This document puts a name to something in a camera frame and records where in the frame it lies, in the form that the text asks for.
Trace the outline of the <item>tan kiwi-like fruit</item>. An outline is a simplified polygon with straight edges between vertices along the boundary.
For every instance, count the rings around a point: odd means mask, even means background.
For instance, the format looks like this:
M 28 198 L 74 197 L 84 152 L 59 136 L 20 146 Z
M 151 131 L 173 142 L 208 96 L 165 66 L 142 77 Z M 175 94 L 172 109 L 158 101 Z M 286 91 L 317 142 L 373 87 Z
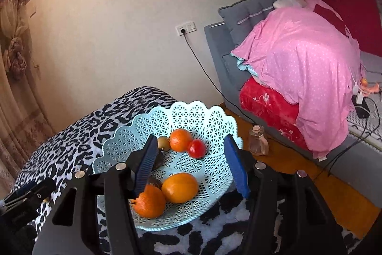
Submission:
M 167 136 L 160 136 L 157 139 L 157 147 L 161 151 L 168 152 L 171 149 L 169 138 Z

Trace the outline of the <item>small orange tangerine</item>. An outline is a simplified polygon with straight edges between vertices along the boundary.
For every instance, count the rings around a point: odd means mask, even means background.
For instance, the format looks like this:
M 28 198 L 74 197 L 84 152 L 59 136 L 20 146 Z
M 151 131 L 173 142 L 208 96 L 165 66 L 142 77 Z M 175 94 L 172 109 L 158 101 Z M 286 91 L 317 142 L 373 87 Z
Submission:
M 158 187 L 147 184 L 144 191 L 131 200 L 131 204 L 139 216 L 152 219 L 163 215 L 166 198 Z

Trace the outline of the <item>large orange fruit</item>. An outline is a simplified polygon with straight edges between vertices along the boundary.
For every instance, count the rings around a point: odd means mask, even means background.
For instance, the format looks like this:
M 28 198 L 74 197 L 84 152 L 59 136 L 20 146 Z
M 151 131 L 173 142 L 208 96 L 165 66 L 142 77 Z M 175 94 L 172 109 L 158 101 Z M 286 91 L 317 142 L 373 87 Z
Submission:
M 196 196 L 198 182 L 193 175 L 188 173 L 173 174 L 163 182 L 161 190 L 167 201 L 181 204 Z

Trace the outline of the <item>clear glass bottle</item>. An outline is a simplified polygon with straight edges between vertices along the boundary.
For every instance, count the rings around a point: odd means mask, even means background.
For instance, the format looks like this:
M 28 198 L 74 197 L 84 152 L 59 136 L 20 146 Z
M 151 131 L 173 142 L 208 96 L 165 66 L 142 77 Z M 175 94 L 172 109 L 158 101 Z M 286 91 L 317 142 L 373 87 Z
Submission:
M 261 125 L 254 125 L 249 131 L 249 151 L 253 156 L 268 155 L 269 153 L 269 143 Z

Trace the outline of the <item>red tomato in basket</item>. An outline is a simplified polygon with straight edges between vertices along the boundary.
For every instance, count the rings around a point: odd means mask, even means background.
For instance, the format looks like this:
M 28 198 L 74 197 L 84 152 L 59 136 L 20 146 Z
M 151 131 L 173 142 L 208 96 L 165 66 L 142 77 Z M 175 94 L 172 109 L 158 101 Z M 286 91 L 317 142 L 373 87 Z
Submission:
M 188 155 L 192 158 L 204 158 L 207 152 L 206 145 L 199 139 L 194 139 L 188 146 Z

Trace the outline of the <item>orange fruit in basket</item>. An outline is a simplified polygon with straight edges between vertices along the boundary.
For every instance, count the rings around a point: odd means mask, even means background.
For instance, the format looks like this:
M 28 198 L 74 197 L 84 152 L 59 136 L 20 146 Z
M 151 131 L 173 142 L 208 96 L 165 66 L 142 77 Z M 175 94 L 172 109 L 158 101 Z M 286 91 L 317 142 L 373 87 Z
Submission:
M 192 141 L 191 133 L 184 129 L 174 130 L 169 138 L 171 150 L 181 153 L 188 151 L 188 147 Z

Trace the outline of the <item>red floral quilt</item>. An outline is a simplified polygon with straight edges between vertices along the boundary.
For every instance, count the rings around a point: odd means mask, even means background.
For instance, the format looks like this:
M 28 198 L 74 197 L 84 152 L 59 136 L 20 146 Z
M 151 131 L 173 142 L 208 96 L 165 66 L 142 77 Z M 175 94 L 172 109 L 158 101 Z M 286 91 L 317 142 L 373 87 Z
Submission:
M 304 137 L 296 126 L 298 104 L 290 104 L 275 90 L 260 85 L 250 77 L 239 92 L 241 108 L 262 119 L 289 141 L 308 150 Z

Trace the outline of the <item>leopard print table cloth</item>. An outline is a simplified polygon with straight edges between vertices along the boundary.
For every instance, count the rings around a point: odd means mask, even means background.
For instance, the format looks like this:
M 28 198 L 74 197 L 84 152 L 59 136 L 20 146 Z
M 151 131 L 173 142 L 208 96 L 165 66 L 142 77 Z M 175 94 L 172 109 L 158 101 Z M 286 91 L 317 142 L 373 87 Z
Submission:
M 92 163 L 102 156 L 102 144 L 121 125 L 152 108 L 169 108 L 175 100 L 155 87 L 138 87 L 76 121 L 45 141 L 26 163 L 16 188 L 30 181 L 55 180 L 57 197 L 79 169 L 93 174 Z M 191 223 L 162 232 L 139 231 L 141 254 L 238 254 L 248 220 L 249 204 L 236 191 L 228 191 L 212 208 Z

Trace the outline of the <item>beige patterned curtain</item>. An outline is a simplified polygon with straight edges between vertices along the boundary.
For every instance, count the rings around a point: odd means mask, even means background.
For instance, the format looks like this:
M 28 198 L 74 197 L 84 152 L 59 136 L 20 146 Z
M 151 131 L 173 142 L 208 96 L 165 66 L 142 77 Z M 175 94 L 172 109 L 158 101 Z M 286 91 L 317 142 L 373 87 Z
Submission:
M 1 194 L 54 135 L 33 76 L 25 0 L 1 0 Z

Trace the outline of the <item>grey sofa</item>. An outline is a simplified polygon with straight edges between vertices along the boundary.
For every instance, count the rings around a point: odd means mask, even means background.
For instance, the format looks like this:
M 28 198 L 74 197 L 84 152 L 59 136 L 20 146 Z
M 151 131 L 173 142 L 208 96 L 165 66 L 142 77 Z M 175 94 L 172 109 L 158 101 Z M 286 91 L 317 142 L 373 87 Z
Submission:
M 321 0 L 243 0 L 205 28 L 230 109 L 381 205 L 381 96 L 363 53 Z

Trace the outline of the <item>pink blanket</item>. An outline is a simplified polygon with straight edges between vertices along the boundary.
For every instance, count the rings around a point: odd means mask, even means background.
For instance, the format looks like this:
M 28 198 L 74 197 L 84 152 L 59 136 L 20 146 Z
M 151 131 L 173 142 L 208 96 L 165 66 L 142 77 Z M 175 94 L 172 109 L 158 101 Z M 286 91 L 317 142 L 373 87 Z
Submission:
M 321 0 L 305 8 L 273 10 L 257 23 L 231 55 L 263 84 L 298 104 L 296 126 L 314 158 L 323 158 L 348 135 L 353 87 L 362 76 L 360 48 L 342 17 Z

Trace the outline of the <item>black power adapter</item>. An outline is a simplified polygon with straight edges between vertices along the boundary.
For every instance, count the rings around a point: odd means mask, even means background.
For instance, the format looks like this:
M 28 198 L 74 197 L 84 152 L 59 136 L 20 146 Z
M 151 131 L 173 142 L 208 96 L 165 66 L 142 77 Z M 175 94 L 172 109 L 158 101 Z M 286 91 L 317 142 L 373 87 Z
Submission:
M 365 99 L 363 99 L 362 103 L 356 102 L 356 95 L 352 96 L 352 103 L 355 107 L 355 112 L 359 119 L 368 119 L 370 116 L 370 109 L 368 105 L 366 104 Z

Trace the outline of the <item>white charger plug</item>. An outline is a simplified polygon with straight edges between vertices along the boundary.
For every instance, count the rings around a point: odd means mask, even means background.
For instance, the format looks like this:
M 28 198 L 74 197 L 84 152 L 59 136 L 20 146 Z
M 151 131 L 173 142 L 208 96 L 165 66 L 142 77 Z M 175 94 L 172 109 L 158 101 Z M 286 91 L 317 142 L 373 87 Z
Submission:
M 353 97 L 355 105 L 361 105 L 364 99 L 364 92 L 358 84 L 355 84 L 353 87 Z

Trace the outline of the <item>orange toy on sofa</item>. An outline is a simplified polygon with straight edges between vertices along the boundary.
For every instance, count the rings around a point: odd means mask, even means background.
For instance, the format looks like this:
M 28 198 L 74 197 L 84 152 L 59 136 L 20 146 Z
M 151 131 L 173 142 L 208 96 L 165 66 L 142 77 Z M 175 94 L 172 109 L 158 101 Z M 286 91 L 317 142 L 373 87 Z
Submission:
M 378 83 L 374 83 L 374 85 L 371 85 L 370 83 L 368 83 L 368 80 L 366 78 L 362 78 L 360 83 L 360 89 L 364 96 L 369 96 L 370 94 L 377 94 L 381 91 L 381 88 Z

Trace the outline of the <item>white pillow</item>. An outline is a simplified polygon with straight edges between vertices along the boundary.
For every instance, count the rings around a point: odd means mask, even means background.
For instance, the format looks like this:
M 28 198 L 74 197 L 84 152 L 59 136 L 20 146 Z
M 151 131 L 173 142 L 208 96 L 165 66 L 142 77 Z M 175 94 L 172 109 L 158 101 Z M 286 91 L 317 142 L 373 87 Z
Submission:
M 295 8 L 305 8 L 307 7 L 307 3 L 305 0 L 277 0 L 273 3 L 274 9 L 280 9 L 280 8 L 288 8 L 288 7 L 295 7 Z

